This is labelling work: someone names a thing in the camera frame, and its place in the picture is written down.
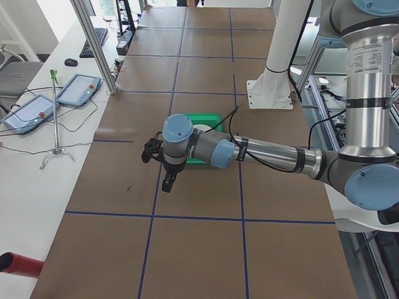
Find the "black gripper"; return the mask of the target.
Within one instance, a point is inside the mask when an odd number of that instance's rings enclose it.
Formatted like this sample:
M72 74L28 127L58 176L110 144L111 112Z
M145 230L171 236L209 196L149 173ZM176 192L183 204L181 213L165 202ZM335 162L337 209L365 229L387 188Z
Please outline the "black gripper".
M161 190L163 192L171 192L177 174L182 172L182 170L185 168L186 156L173 158L171 156L164 155L162 164L166 174L162 182Z

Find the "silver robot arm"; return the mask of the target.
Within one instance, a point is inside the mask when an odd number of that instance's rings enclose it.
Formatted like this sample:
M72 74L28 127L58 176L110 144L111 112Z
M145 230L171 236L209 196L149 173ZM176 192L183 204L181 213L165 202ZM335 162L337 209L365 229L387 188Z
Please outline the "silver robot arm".
M382 211L398 202L397 155L388 142L398 2L324 1L320 33L341 39L348 48L344 146L334 152L204 132L186 116L171 115L164 123L159 154L166 171L165 192L171 191L191 157L221 169L236 160L303 173L366 210Z

